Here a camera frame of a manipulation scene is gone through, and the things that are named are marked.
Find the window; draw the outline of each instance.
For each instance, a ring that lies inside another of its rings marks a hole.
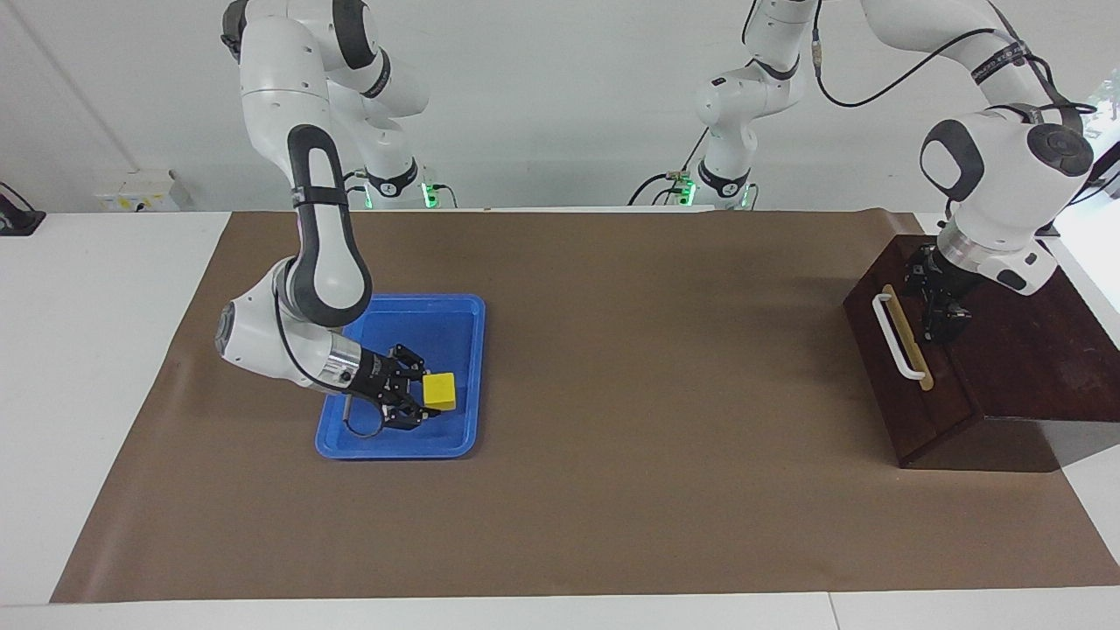
[[[1113,70],[1086,102],[1096,106],[1096,113],[1084,117],[1085,139],[1100,157],[1120,142],[1120,68]],[[1077,262],[1120,311],[1120,265],[1116,257],[1120,239],[1118,173],[1120,165],[1105,172],[1094,186],[1080,195],[1084,201],[1066,209],[1055,225]]]

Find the electrical outlet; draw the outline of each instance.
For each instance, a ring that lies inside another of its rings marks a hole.
[[[105,212],[178,212],[190,204],[183,185],[162,172],[129,174],[101,186],[94,196]]]

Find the brown paper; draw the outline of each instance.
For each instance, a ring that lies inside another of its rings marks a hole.
[[[236,214],[53,601],[1120,583],[1062,473],[895,467],[841,302],[908,219],[354,223],[377,291],[486,300],[475,450],[324,460],[321,395],[222,362],[222,306],[297,248]]]

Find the plastic tray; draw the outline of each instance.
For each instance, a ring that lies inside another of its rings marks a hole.
[[[423,356],[432,372],[454,372],[458,405],[413,430],[386,428],[363,439],[343,426],[345,397],[328,396],[315,436],[319,454],[330,460],[451,460],[469,452],[478,428],[485,319],[486,306],[474,295],[374,296],[344,334],[382,354],[404,344]],[[412,391],[422,400],[422,386],[414,385]],[[372,404],[354,399],[354,430],[373,432],[380,418]]]

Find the yellow cube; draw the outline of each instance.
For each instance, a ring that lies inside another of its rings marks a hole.
[[[455,410],[455,374],[424,374],[423,405],[440,411]]]

